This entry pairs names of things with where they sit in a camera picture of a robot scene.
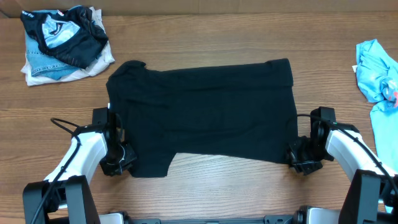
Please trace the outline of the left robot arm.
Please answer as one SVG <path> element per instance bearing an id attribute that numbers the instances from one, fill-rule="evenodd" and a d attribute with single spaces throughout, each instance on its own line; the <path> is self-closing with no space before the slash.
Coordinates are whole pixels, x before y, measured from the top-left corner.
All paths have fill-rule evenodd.
<path id="1" fill-rule="evenodd" d="M 132 223 L 126 212 L 100 215 L 90 190 L 97 167 L 105 175 L 120 175 L 137 159 L 120 116 L 109 107 L 96 108 L 91 124 L 74 130 L 67 128 L 68 121 L 51 121 L 71 134 L 71 145 L 53 172 L 24 188 L 26 223 Z"/>

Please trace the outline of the black t-shirt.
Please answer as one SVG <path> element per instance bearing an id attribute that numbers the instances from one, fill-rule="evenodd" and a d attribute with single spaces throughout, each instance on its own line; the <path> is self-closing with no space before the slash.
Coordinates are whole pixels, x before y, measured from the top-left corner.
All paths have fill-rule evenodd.
<path id="1" fill-rule="evenodd" d="M 149 70 L 123 63 L 106 84 L 137 155 L 133 177 L 165 177 L 178 153 L 288 163 L 298 136 L 290 62 Z"/>

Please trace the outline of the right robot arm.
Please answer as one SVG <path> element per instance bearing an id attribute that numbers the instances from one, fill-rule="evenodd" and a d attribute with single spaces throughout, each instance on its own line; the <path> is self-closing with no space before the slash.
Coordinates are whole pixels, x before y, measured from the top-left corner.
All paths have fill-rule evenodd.
<path id="1" fill-rule="evenodd" d="M 323 160 L 337 161 L 351 185 L 340 210 L 302 206 L 288 223 L 397 223 L 397 172 L 367 147 L 354 125 L 337 122 L 333 108 L 319 107 L 307 117 L 310 137 L 290 142 L 289 166 L 308 175 Z"/>

